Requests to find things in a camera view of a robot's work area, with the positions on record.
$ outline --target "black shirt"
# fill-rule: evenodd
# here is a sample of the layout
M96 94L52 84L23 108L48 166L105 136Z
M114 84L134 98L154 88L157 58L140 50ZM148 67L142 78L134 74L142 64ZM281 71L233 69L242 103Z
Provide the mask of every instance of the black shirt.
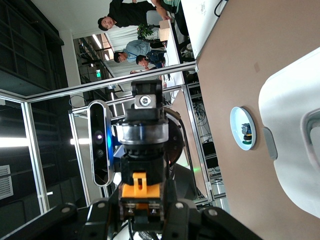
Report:
M147 11L155 11L147 1L122 3L123 0L112 0L108 17L116 21L119 28L147 24Z

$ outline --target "wall vent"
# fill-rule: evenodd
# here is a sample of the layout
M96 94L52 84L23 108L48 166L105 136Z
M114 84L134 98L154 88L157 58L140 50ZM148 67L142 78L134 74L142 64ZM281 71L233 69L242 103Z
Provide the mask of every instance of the wall vent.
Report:
M0 200L10 197L14 194L12 188L11 176L6 176L10 174L10 166L4 165L0 166Z

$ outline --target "white plastic part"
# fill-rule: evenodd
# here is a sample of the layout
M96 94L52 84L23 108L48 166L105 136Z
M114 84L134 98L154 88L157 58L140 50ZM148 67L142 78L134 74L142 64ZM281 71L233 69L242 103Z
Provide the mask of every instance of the white plastic part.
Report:
M320 218L320 48L272 75L259 95L263 124L278 157L274 168L287 196Z

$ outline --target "white ceiling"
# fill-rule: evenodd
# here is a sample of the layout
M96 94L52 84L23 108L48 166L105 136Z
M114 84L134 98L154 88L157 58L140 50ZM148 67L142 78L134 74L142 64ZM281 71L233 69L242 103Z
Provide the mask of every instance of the white ceiling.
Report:
M32 0L36 7L60 31L72 35L98 30L97 21L109 12L111 0Z

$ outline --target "person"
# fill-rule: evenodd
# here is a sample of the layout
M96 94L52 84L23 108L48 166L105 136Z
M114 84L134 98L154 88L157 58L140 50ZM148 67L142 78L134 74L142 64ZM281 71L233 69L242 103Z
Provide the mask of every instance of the person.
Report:
M173 13L180 32L185 36L189 35L181 0L151 0L151 2L163 20L172 20L167 16L167 11Z
M114 52L114 61L116 63L122 63L127 60L132 63L139 55L147 55L152 49L158 49L163 47L161 42L149 43L142 40L130 41L122 51Z
M164 63L166 61L164 53L166 53L166 51L151 50L146 54L146 56L144 55L137 56L135 63L137 65L144 67L145 69L149 69L148 68L149 63L155 65L157 69L160 69L164 66Z
M99 18L98 27L102 31L107 31L114 25L119 28L147 25L147 12L155 10L156 8L147 1L132 0L132 3L123 3L123 0L112 0L109 14Z

